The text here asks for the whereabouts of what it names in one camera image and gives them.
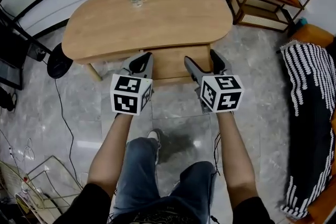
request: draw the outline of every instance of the marble floor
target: marble floor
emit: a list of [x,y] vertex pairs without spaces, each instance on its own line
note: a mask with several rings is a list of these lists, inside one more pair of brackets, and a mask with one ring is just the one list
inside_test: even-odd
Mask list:
[[[52,49],[62,41],[64,30],[61,28],[39,41]],[[280,40],[281,35],[274,31],[233,26],[229,34],[216,43],[215,49],[232,63],[233,73],[240,76],[246,89],[235,118],[253,162],[259,195],[275,223],[287,223],[278,209],[284,196],[288,156],[285,82],[275,54]],[[103,81],[94,82],[83,66],[73,63],[69,72],[57,80],[64,117],[75,137],[73,164],[77,177],[83,182],[114,119],[109,86],[112,74],[120,65],[119,62],[95,65]],[[188,165],[204,160],[214,162],[217,119],[213,114],[202,114],[195,88],[195,84],[155,88],[151,102],[140,116],[134,117],[131,125],[129,140],[146,136],[149,130],[157,127],[164,132],[157,166],[162,196],[171,191],[180,172]],[[71,135],[61,118],[55,81],[48,76],[43,62],[27,58],[24,89],[18,92],[16,111],[1,111],[0,128],[8,137],[17,156],[17,164],[23,171],[29,172],[54,155],[73,173],[68,158]],[[32,140],[34,157],[24,153],[28,138]],[[0,159],[14,165],[2,136],[0,150]],[[22,161],[23,155],[26,156],[25,161]],[[44,165],[44,170],[58,182],[54,185],[63,184],[75,191],[65,169],[48,164]],[[39,184],[48,193],[45,180],[39,179]],[[217,177],[215,183],[212,215],[221,224],[232,223],[232,211],[222,176]]]

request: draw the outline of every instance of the oval wooden table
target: oval wooden table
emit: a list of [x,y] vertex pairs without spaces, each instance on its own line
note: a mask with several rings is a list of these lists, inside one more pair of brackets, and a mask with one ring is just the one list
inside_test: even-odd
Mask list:
[[184,56],[205,71],[211,69],[210,44],[231,29],[225,0],[88,0],[71,16],[62,49],[76,63],[123,59],[139,51],[154,55],[153,79],[159,84],[190,81]]

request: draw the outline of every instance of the black t-shirt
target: black t-shirt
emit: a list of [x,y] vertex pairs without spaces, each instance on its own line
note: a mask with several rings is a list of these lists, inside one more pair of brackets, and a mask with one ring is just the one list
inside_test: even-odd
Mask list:
[[[54,224],[95,223],[106,224],[109,216],[111,199],[108,194],[95,184],[87,184],[69,209]],[[233,210],[233,223],[274,224],[259,197],[241,202]],[[196,224],[199,221],[182,205],[174,201],[159,203],[141,212],[122,214],[114,218],[113,224]]]

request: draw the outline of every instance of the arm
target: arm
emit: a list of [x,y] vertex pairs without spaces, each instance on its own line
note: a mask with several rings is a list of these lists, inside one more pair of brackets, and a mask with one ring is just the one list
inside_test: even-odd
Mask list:
[[88,183],[101,187],[110,198],[121,173],[132,118],[126,114],[116,117],[90,166]]
[[258,197],[255,175],[233,114],[217,113],[217,118],[222,140],[223,172],[234,209],[242,201]]

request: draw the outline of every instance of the white cube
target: white cube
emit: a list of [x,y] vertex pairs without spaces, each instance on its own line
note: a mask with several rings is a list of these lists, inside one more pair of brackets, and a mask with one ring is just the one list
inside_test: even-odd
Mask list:
[[140,115],[152,96],[152,79],[113,74],[110,95],[112,111]]
[[201,99],[212,112],[235,111],[239,108],[244,87],[237,75],[204,76]]

